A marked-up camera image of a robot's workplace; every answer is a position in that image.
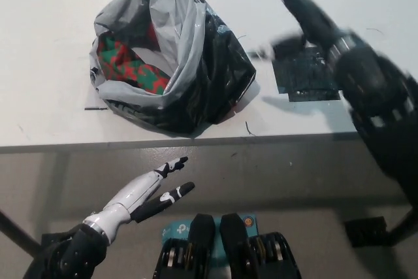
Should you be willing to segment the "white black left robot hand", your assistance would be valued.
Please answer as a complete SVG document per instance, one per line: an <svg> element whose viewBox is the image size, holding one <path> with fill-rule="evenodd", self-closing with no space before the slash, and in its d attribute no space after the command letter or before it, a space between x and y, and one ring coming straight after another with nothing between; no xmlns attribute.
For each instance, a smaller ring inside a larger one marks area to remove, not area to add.
<svg viewBox="0 0 418 279"><path fill-rule="evenodd" d="M100 212L88 216L83 224L101 235L108 246L111 245L121 225L147 220L172 206L194 189L193 182L186 182L158 197L152 197L162 181L170 173L183 169L187 160L187 157L174 159L134 178L119 190Z"/></svg>

